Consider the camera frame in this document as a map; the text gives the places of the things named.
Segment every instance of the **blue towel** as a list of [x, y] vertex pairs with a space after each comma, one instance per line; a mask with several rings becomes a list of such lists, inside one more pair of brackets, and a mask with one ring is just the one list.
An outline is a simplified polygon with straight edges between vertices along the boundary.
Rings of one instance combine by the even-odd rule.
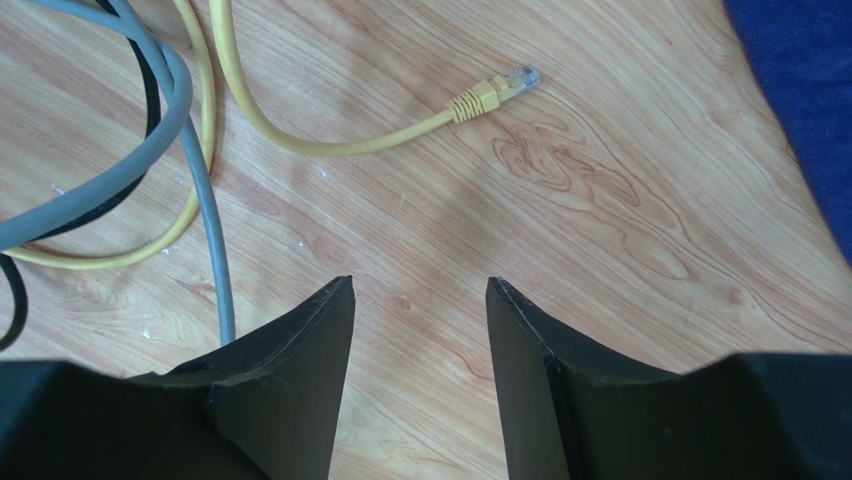
[[726, 0], [757, 83], [852, 264], [852, 0]]

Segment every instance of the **wooden surface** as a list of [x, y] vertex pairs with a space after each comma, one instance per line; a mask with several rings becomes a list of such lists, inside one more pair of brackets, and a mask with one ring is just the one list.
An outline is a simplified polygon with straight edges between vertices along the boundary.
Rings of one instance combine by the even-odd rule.
[[[209, 33], [207, 6], [196, 6]], [[491, 275], [676, 371], [734, 350], [849, 351], [849, 268], [720, 1], [256, 0], [235, 10], [261, 104], [314, 139], [406, 126], [518, 63], [545, 79], [487, 117], [336, 160], [277, 148], [220, 87], [214, 182], [238, 332], [355, 276], [333, 478], [506, 477], [485, 324]], [[8, 218], [133, 148], [144, 101], [112, 33], [2, 2], [0, 47]], [[46, 243], [86, 254], [137, 246], [174, 218], [189, 178], [176, 145], [113, 214]], [[200, 220], [141, 265], [24, 265], [23, 275], [30, 322], [2, 359], [132, 375], [218, 344]]]

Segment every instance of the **black cable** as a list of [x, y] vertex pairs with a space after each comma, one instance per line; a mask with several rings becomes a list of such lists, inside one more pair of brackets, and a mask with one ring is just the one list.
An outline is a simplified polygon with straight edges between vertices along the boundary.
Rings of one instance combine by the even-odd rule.
[[21, 336], [21, 332], [24, 331], [24, 325], [27, 323], [27, 289], [24, 287], [24, 280], [21, 278], [21, 272], [18, 271], [18, 267], [15, 266], [14, 260], [7, 255], [0, 254], [0, 268], [3, 269], [3, 273], [6, 274], [6, 278], [9, 280], [9, 286], [12, 288], [12, 298], [15, 304], [15, 312], [12, 315], [12, 323], [9, 325], [9, 329], [6, 330], [6, 334], [0, 338], [0, 352], [6, 350], [15, 340]]
[[[109, 3], [109, 0], [95, 1], [104, 9], [104, 11], [117, 16], [117, 13], [112, 7], [112, 4]], [[128, 41], [130, 42], [130, 48], [133, 49], [133, 54], [136, 56], [136, 61], [139, 62], [139, 70], [142, 72], [142, 82], [145, 85], [145, 103], [147, 104], [148, 111], [148, 121], [145, 126], [145, 136], [147, 137], [155, 128], [157, 128], [157, 125], [160, 124], [162, 114], [160, 110], [160, 86], [157, 84], [154, 72], [151, 71], [151, 66], [148, 65], [148, 61], [145, 60], [145, 56], [142, 54], [142, 51], [139, 50], [139, 46], [136, 45], [136, 42], [133, 40]], [[143, 178], [145, 178], [145, 175], [140, 176], [134, 180], [133, 183], [115, 194], [112, 198], [90, 210], [85, 215], [75, 218], [65, 225], [55, 228], [35, 240], [42, 240], [59, 235], [76, 228], [80, 228], [83, 225], [101, 218], [127, 199], [136, 187], [139, 186]], [[12, 288], [12, 298], [15, 305], [14, 312], [12, 314], [12, 323], [9, 325], [9, 329], [6, 331], [6, 334], [0, 338], [0, 352], [2, 352], [15, 343], [15, 340], [18, 339], [21, 332], [24, 330], [24, 325], [27, 322], [29, 301], [27, 300], [27, 290], [24, 287], [24, 281], [21, 278], [21, 273], [18, 271], [18, 267], [15, 265], [14, 260], [7, 255], [0, 254], [0, 267], [2, 267], [3, 273], [6, 275], [6, 279], [9, 280], [9, 286]]]
[[[109, 3], [108, 0], [95, 0], [101, 8], [104, 9], [107, 13], [111, 15], [116, 15], [115, 9], [112, 7], [112, 4]], [[136, 61], [139, 62], [139, 70], [142, 72], [142, 82], [145, 85], [145, 103], [147, 104], [148, 109], [148, 121], [145, 126], [145, 136], [151, 134], [157, 125], [160, 123], [160, 90], [159, 85], [157, 85], [157, 79], [154, 77], [154, 72], [151, 71], [151, 66], [148, 65], [148, 61], [145, 60], [145, 56], [142, 55], [142, 52], [139, 50], [139, 46], [136, 45], [136, 42], [133, 40], [129, 40], [130, 48], [133, 49], [133, 55], [136, 56]], [[53, 237], [65, 232], [69, 232], [71, 230], [82, 227], [83, 225], [94, 222], [95, 220], [101, 218], [106, 215], [110, 211], [112, 211], [115, 207], [117, 207], [121, 202], [127, 199], [136, 187], [142, 183], [142, 179], [145, 178], [145, 175], [137, 178], [130, 185], [124, 187], [120, 192], [116, 193], [115, 196], [111, 197], [104, 203], [98, 205], [94, 209], [87, 212], [85, 215], [75, 218], [70, 222], [62, 225], [61, 227], [55, 228], [50, 232], [45, 233], [44, 235], [34, 239], [43, 240], [45, 238]]]

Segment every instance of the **thick gray cable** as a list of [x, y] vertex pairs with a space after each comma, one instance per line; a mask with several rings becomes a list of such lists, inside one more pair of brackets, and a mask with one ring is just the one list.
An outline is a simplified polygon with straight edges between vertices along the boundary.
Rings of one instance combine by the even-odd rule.
[[[177, 63], [183, 68], [188, 76], [189, 71], [180, 56], [165, 42], [152, 35], [143, 26], [139, 17], [126, 0], [112, 0], [113, 7], [119, 14], [119, 18], [109, 15], [100, 10], [82, 5], [74, 0], [29, 0], [49, 8], [88, 20], [106, 28], [114, 30], [132, 40], [138, 45], [145, 59], [151, 66], [157, 82], [161, 85], [166, 101], [170, 102], [169, 92], [177, 96], [177, 86], [184, 78], [180, 68], [175, 68], [172, 63], [176, 58]], [[187, 163], [192, 173], [195, 190], [198, 195], [198, 203], [204, 220], [204, 228], [207, 233], [207, 243], [213, 262], [213, 276], [216, 284], [216, 296], [219, 310], [219, 331], [222, 345], [227, 345], [236, 337], [236, 320], [234, 312], [233, 291], [231, 288], [231, 276], [228, 268], [228, 257], [225, 250], [225, 238], [222, 229], [219, 209], [216, 205], [216, 197], [213, 193], [213, 185], [207, 173], [204, 163], [204, 155], [198, 141], [198, 135], [192, 124], [192, 119], [186, 116], [185, 124], [180, 131], [181, 143], [186, 153]]]
[[[36, 3], [46, 5], [49, 2], [36, 0]], [[97, 207], [144, 174], [174, 143], [189, 118], [192, 107], [192, 77], [177, 52], [166, 50], [165, 53], [165, 62], [175, 73], [175, 82], [172, 82], [169, 88], [163, 88], [169, 109], [157, 128], [124, 160], [104, 173], [66, 192], [65, 195], [0, 222], [0, 251], [44, 235]]]

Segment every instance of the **yellow cable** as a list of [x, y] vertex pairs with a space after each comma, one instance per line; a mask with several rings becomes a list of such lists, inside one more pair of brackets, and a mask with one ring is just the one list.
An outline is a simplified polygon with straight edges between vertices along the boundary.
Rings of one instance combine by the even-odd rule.
[[[174, 0], [174, 3], [189, 32], [192, 50], [195, 52], [201, 77], [201, 149], [204, 153], [207, 171], [209, 172], [213, 165], [213, 150], [216, 140], [216, 88], [214, 85], [213, 63], [210, 59], [210, 51], [207, 48], [207, 42], [204, 40], [201, 25], [198, 23], [198, 18], [195, 16], [195, 11], [189, 0]], [[186, 199], [183, 211], [181, 211], [178, 218], [168, 230], [147, 245], [120, 255], [109, 257], [76, 257], [67, 254], [41, 252], [25, 247], [11, 248], [3, 253], [25, 262], [67, 270], [107, 270], [126, 267], [156, 255], [174, 243], [189, 228], [197, 212], [198, 197], [195, 194], [195, 188], [193, 188], [189, 193], [189, 198]]]
[[[251, 122], [251, 124], [254, 125], [261, 134], [276, 144], [296, 153], [318, 157], [346, 157], [375, 153], [429, 133], [451, 121], [458, 123], [489, 111], [482, 109], [464, 110], [464, 105], [469, 105], [469, 103], [465, 100], [461, 100], [462, 110], [456, 108], [456, 105], [454, 105], [455, 101], [450, 102], [447, 110], [444, 110], [428, 120], [424, 120], [398, 132], [371, 140], [362, 140], [350, 143], [321, 143], [298, 138], [276, 127], [269, 118], [263, 114], [263, 111], [260, 109], [260, 106], [257, 104], [257, 101], [254, 99], [254, 96], [249, 89], [248, 81], [246, 81], [246, 75], [243, 71], [242, 63], [240, 62], [239, 50], [237, 48], [237, 39], [234, 32], [234, 12], [231, 0], [210, 0], [210, 18], [213, 21], [213, 38], [216, 42], [216, 51], [219, 56], [219, 62], [222, 64], [225, 79], [227, 80], [231, 91], [234, 93], [237, 105], [239, 105], [249, 122]], [[535, 85], [530, 83], [525, 83], [524, 85], [515, 84], [514, 87], [511, 87], [511, 91], [495, 90], [493, 92], [487, 92], [486, 95], [493, 93], [495, 99], [498, 96], [500, 97], [500, 102], [493, 108], [496, 108], [502, 102], [538, 86], [538, 72], [535, 71], [534, 73]], [[485, 90], [488, 90], [491, 87], [496, 88], [497, 85], [495, 85], [495, 80], [497, 80], [498, 77], [494, 77], [491, 81], [484, 82], [487, 85], [490, 85], [490, 87], [485, 87]], [[474, 87], [466, 92], [466, 94], [471, 94], [471, 92], [473, 92], [472, 95], [477, 97], [479, 92], [474, 92], [476, 88], [477, 87]], [[472, 101], [478, 104], [483, 103], [478, 97], [473, 98]]]

